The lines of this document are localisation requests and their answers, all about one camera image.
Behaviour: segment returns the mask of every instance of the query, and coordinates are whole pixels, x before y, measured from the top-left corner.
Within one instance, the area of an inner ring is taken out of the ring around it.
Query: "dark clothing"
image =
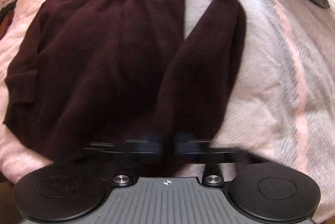
[[[47,0],[9,65],[4,123],[52,160],[146,132],[212,139],[238,73],[245,14],[237,0],[213,0],[186,39],[184,14],[185,0]]]
[[[0,224],[19,224],[22,221],[14,203],[13,187],[9,182],[0,183]]]

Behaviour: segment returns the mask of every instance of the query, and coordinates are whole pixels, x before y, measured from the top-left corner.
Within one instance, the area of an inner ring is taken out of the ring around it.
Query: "black round pad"
[[[278,223],[312,217],[321,192],[315,181],[299,171],[261,163],[246,166],[232,180],[229,197],[242,213]]]
[[[14,201],[21,214],[38,222],[78,219],[97,208],[105,196],[103,182],[76,164],[36,170],[14,188]]]

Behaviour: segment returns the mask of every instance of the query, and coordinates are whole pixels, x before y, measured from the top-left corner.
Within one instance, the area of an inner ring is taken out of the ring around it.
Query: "white bedspread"
[[[8,102],[8,64],[43,1],[18,0],[0,41],[0,119]],[[208,0],[202,1],[206,6]],[[240,1],[247,15],[246,45],[214,145],[242,145],[312,177],[321,188],[314,215],[320,223],[335,214],[335,0],[329,0],[330,9],[307,0]],[[0,160],[0,170],[14,182],[48,163],[3,125],[1,136],[0,159],[7,160]],[[180,175],[199,172],[195,165]]]

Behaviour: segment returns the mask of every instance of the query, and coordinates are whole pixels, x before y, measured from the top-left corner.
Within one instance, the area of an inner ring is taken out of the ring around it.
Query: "sweater sleeve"
[[[8,108],[17,103],[33,103],[37,76],[37,48],[40,43],[40,12],[31,22],[19,51],[11,61],[5,83],[9,90]]]

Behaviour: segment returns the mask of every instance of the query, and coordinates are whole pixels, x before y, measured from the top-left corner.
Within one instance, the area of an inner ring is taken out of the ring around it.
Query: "metal screw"
[[[117,184],[125,184],[128,183],[130,181],[130,178],[126,175],[119,175],[116,176],[113,181]]]
[[[210,175],[205,178],[206,182],[209,184],[218,184],[222,181],[220,176]]]

